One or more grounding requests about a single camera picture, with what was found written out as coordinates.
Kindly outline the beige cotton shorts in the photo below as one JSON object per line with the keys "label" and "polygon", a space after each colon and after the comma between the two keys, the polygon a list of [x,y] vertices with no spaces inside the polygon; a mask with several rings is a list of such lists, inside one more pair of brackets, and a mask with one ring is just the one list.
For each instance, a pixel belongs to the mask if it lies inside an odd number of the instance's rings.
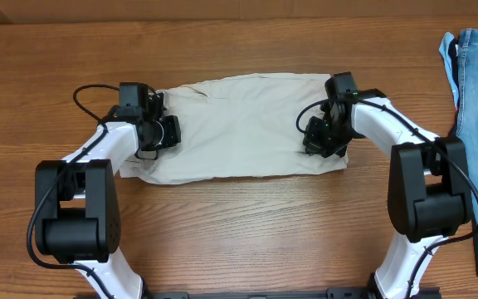
{"label": "beige cotton shorts", "polygon": [[178,145],[156,160],[131,158],[119,172],[151,184],[185,184],[228,177],[323,174],[344,169],[347,157],[306,154],[303,135],[326,97],[327,74],[261,73],[203,81],[164,92],[181,129]]}

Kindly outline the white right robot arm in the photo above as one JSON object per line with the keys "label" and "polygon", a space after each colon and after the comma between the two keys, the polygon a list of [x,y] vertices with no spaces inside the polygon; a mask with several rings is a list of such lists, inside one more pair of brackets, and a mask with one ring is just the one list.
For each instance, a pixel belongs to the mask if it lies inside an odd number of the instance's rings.
{"label": "white right robot arm", "polygon": [[466,149],[456,137],[440,137],[397,111],[378,89],[360,90],[351,73],[331,76],[327,97],[315,102],[302,129],[308,154],[343,157],[351,140],[369,139],[389,158],[388,216],[395,229],[383,263],[365,287],[331,287],[328,298],[439,298],[420,281],[437,249],[456,241],[471,219],[473,183]]}

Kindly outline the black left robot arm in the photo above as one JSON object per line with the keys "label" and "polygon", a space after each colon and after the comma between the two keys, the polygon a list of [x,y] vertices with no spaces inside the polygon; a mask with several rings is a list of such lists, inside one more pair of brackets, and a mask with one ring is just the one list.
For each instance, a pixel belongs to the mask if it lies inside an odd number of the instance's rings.
{"label": "black left robot arm", "polygon": [[122,82],[114,90],[118,104],[93,117],[96,131],[77,151],[37,165],[27,252],[40,267],[78,271],[98,298],[149,298],[120,249],[115,175],[127,159],[157,158],[179,144],[181,130],[152,86]]}

